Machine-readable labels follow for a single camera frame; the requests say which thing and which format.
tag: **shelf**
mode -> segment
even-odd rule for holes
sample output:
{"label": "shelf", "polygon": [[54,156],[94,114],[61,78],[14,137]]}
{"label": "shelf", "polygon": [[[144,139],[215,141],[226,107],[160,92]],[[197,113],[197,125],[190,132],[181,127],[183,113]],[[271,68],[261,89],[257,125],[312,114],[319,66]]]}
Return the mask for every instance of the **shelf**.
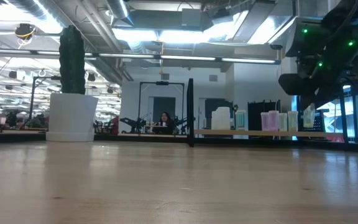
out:
{"label": "shelf", "polygon": [[194,134],[204,135],[246,135],[246,136],[298,136],[298,137],[322,137],[343,138],[342,133],[320,133],[320,132],[286,132],[286,131],[243,131],[243,130],[194,130]]}

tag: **person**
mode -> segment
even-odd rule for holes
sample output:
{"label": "person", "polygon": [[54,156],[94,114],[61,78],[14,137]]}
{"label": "person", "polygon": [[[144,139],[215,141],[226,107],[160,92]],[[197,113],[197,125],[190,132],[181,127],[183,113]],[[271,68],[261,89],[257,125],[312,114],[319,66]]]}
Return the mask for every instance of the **person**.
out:
{"label": "person", "polygon": [[154,127],[153,133],[154,134],[173,134],[173,130],[175,129],[175,125],[171,119],[171,116],[168,112],[163,112],[161,114],[160,121],[158,122],[158,126],[163,126],[165,123],[165,127]]}

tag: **metal frame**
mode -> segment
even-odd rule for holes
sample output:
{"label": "metal frame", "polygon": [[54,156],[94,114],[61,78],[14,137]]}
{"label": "metal frame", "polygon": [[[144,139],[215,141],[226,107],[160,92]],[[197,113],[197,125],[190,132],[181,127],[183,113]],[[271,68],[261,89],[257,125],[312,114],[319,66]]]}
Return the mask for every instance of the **metal frame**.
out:
{"label": "metal frame", "polygon": [[[182,87],[182,98],[181,98],[181,118],[183,119],[183,106],[185,105],[185,84],[184,83],[170,83],[166,82],[168,85],[181,85]],[[158,85],[158,82],[140,82],[139,84],[139,100],[137,105],[137,117],[140,118],[140,101],[142,99],[142,85],[143,84],[156,84]]]}
{"label": "metal frame", "polygon": [[39,78],[44,78],[44,79],[60,79],[60,77],[33,77],[32,78],[32,88],[31,88],[31,101],[30,101],[30,113],[29,113],[29,120],[32,119],[32,110],[34,107],[34,94],[35,94],[35,88],[37,88],[38,86],[36,86],[35,81]]}

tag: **ceiling light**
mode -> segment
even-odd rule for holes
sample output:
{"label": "ceiling light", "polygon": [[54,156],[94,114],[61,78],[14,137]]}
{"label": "ceiling light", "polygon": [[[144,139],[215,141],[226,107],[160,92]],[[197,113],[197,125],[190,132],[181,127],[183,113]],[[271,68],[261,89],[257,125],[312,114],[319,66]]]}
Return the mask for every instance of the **ceiling light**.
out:
{"label": "ceiling light", "polygon": [[47,87],[47,90],[50,90],[50,91],[60,91],[60,88],[57,87],[57,86],[48,86],[48,87]]}
{"label": "ceiling light", "polygon": [[248,40],[248,44],[264,44],[274,35],[274,31],[274,20],[268,17]]}
{"label": "ceiling light", "polygon": [[153,30],[139,29],[112,29],[119,40],[125,41],[156,41],[157,35]]}
{"label": "ceiling light", "polygon": [[294,17],[289,23],[287,23],[285,25],[285,27],[283,27],[280,31],[278,31],[272,38],[270,38],[270,40],[268,40],[268,43],[273,43],[275,40],[277,40],[277,38],[279,38],[281,35],[283,35],[283,33],[285,31],[287,31],[288,28],[291,27],[291,25],[294,23],[296,17]]}
{"label": "ceiling light", "polygon": [[119,57],[119,58],[141,58],[150,59],[154,58],[153,55],[141,55],[141,54],[99,54],[100,57]]}
{"label": "ceiling light", "polygon": [[222,58],[222,62],[240,62],[240,63],[264,63],[264,64],[276,64],[275,60],[262,60],[251,58]]}
{"label": "ceiling light", "polygon": [[59,52],[50,52],[50,51],[38,51],[38,54],[45,54],[45,55],[60,55]]}
{"label": "ceiling light", "polygon": [[161,59],[215,61],[214,57],[192,57],[192,56],[173,56],[173,55],[161,55]]}
{"label": "ceiling light", "polygon": [[11,50],[11,49],[0,49],[0,53],[3,54],[31,54],[29,50]]}
{"label": "ceiling light", "polygon": [[165,30],[159,40],[173,44],[196,44],[208,41],[201,31],[187,30]]}

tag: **wooden table surface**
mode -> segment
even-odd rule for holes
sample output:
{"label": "wooden table surface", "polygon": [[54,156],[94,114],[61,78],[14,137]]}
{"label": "wooden table surface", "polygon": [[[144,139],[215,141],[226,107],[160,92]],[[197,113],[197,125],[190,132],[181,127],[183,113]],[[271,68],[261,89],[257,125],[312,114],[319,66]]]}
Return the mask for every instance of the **wooden table surface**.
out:
{"label": "wooden table surface", "polygon": [[358,223],[358,153],[0,144],[0,224]]}

